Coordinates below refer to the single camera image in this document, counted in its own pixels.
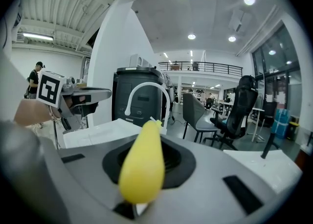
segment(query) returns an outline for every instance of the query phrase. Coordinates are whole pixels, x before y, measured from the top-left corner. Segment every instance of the ceiling light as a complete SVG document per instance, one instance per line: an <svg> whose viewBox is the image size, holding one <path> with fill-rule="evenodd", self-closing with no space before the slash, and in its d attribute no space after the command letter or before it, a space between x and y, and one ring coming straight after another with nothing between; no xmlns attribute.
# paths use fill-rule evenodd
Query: ceiling light
<svg viewBox="0 0 313 224"><path fill-rule="evenodd" d="M30 34L30 33L23 33L23 35L25 37L31 37L31 38L38 38L38 39L53 41L53 38L50 36L44 36L44 35L40 35L40 34Z"/></svg>
<svg viewBox="0 0 313 224"><path fill-rule="evenodd" d="M196 38L196 36L194 34L188 35L188 39L190 39L190 40L194 40L195 38Z"/></svg>
<svg viewBox="0 0 313 224"><path fill-rule="evenodd" d="M245 4L251 6L255 3L255 0L244 0Z"/></svg>
<svg viewBox="0 0 313 224"><path fill-rule="evenodd" d="M235 37L235 36L230 36L230 37L228 38L228 40L229 40L230 42L234 42L234 41L236 40L236 37Z"/></svg>

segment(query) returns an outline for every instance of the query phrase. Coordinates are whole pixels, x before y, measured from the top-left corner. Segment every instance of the round ceiling light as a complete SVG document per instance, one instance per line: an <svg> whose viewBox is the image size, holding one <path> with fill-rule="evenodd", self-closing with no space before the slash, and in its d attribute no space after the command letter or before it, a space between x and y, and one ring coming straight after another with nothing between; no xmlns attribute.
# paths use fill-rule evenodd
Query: round ceiling light
<svg viewBox="0 0 313 224"><path fill-rule="evenodd" d="M230 42L234 42L234 41L236 40L236 37L235 37L235 36L230 36L230 37L228 38L228 40L229 40Z"/></svg>
<svg viewBox="0 0 313 224"><path fill-rule="evenodd" d="M196 38L196 36L194 34L188 35L188 39L190 39L190 40L194 40L195 38Z"/></svg>
<svg viewBox="0 0 313 224"><path fill-rule="evenodd" d="M244 0L245 4L251 6L255 3L255 0Z"/></svg>

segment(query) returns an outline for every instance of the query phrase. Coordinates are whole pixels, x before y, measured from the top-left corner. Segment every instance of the yellow pear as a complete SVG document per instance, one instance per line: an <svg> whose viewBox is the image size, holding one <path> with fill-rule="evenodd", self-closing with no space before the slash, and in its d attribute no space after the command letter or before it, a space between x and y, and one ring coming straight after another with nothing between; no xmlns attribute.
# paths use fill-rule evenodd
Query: yellow pear
<svg viewBox="0 0 313 224"><path fill-rule="evenodd" d="M146 122L122 165L119 189L132 204L153 201L163 186L165 165L159 128L156 122Z"/></svg>

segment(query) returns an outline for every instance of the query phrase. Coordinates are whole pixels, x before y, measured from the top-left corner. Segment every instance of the white hose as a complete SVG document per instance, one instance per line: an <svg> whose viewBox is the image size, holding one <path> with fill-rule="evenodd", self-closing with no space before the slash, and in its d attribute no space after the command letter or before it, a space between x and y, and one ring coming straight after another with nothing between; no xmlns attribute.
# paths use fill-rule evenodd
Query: white hose
<svg viewBox="0 0 313 224"><path fill-rule="evenodd" d="M125 110L125 115L130 115L131 114L131 104L132 104L133 95L135 94L135 92L139 88L144 87L144 86L154 86L154 87L157 87L157 88L161 89L162 92L165 94L165 97L166 97L166 113L165 113L164 128L166 129L168 116L170 114L170 97L169 97L167 91L165 90L165 88L162 87L161 85L157 84L157 83L154 83L154 82L144 82L144 83L141 83L138 86L136 86L133 89L133 91L131 92L131 94L129 95L127 108Z"/></svg>

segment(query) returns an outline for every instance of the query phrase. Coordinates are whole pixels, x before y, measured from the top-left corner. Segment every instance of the railing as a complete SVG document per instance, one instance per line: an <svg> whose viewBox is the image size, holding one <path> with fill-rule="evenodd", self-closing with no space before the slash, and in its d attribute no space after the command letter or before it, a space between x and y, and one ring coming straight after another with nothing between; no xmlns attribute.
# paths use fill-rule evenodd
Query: railing
<svg viewBox="0 0 313 224"><path fill-rule="evenodd" d="M212 62L159 62L162 71L185 70L185 71L202 71L212 73L223 73L242 77L243 68L233 65L226 65Z"/></svg>

